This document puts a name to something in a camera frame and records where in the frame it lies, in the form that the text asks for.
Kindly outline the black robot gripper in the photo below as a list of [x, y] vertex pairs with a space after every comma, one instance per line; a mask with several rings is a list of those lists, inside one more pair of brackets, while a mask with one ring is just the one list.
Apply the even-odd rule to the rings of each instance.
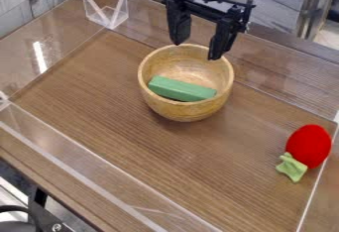
[[191, 36], [192, 15], [218, 23], [211, 38], [208, 60], [219, 59], [231, 49], [238, 32], [248, 28], [254, 0], [163, 0], [167, 7], [170, 38], [179, 46]]

